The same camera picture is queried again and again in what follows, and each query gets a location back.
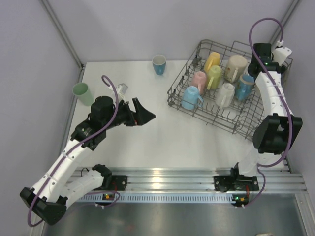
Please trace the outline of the light blue mug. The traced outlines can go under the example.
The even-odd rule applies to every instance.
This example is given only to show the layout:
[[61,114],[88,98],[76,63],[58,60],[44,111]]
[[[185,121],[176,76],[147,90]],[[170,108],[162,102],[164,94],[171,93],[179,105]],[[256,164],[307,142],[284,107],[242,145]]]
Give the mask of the light blue mug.
[[203,98],[200,96],[198,88],[189,86],[184,92],[181,105],[187,110],[194,110],[195,106],[202,107]]

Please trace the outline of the pink mug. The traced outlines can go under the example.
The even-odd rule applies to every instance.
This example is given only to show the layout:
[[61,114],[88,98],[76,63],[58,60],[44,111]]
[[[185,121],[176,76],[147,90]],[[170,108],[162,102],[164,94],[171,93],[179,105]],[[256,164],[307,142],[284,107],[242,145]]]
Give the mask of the pink mug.
[[204,72],[198,71],[194,74],[191,86],[198,88],[199,94],[201,95],[205,89],[205,84],[207,82],[207,76]]

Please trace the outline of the pale yellow-green mug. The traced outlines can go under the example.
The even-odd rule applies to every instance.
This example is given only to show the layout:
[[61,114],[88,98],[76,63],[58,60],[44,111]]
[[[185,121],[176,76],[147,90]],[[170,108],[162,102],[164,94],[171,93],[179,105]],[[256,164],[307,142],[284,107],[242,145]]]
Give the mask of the pale yellow-green mug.
[[207,72],[207,90],[216,89],[220,83],[222,69],[218,65],[213,65]]

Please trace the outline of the white mug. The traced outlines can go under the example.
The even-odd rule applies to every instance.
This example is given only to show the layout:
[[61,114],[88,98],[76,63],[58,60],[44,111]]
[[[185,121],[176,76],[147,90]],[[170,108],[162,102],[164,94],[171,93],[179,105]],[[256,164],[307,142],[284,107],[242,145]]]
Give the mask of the white mug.
[[215,103],[220,109],[228,107],[235,94],[235,87],[231,83],[225,83],[219,89],[219,92],[216,96]]

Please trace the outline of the yellow mug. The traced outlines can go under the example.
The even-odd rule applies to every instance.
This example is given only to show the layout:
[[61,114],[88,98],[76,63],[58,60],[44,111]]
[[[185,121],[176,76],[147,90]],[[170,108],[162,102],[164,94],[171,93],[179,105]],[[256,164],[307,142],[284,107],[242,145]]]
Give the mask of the yellow mug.
[[217,52],[211,52],[204,65],[204,71],[208,72],[213,65],[220,64],[221,55]]

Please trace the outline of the blue butterfly mug orange inside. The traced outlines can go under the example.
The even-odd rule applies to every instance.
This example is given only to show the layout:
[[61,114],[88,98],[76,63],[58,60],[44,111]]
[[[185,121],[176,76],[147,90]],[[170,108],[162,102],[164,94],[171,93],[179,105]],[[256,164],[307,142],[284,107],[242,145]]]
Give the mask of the blue butterfly mug orange inside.
[[254,78],[251,75],[243,74],[237,81],[235,96],[238,101],[244,101],[250,95],[254,87]]

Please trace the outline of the floral cream mug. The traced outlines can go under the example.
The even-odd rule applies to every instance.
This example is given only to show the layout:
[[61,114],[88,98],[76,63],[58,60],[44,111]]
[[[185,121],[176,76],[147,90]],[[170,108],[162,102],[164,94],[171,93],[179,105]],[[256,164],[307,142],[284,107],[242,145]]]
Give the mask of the floral cream mug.
[[229,58],[224,70],[224,77],[230,83],[234,83],[244,73],[248,61],[244,56],[233,55]]

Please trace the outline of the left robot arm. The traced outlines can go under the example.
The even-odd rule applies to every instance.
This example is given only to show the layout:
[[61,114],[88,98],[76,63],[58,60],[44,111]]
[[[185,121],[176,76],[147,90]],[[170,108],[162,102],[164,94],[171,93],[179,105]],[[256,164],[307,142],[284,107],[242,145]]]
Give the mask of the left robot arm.
[[68,208],[92,190],[116,190],[116,180],[105,165],[97,164],[87,174],[68,184],[79,164],[106,138],[106,131],[121,124],[142,126],[156,118],[133,98],[135,111],[123,100],[97,97],[88,117],[75,127],[65,149],[49,171],[20,197],[27,207],[48,225],[61,220]]

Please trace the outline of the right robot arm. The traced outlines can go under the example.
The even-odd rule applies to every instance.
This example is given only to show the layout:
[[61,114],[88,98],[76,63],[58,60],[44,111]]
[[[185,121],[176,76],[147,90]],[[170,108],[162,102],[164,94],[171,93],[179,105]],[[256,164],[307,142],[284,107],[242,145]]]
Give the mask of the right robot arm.
[[279,40],[274,49],[269,43],[251,45],[252,58],[247,72],[254,79],[264,109],[264,119],[252,138],[257,153],[248,154],[231,168],[229,175],[216,176],[217,191],[261,192],[263,187],[259,187],[256,177],[260,168],[281,163],[302,128],[302,119],[293,115],[282,88],[284,62],[292,53],[283,43]]

